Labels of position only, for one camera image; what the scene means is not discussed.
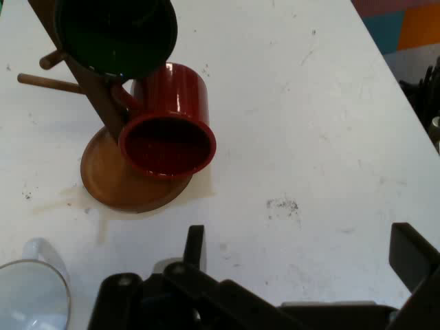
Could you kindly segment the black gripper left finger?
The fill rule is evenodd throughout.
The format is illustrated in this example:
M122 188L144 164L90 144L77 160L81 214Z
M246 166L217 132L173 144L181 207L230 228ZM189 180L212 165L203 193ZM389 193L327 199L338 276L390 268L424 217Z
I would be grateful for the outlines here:
M284 329L285 315L231 280L201 270L204 227L188 229L182 261L146 280L121 273L103 280L89 329Z

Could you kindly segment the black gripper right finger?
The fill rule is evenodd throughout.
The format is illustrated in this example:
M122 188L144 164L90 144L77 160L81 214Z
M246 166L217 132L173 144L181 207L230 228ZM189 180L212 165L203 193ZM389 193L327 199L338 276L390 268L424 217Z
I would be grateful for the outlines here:
M394 223L388 259L410 291L388 328L438 329L439 252L409 223Z

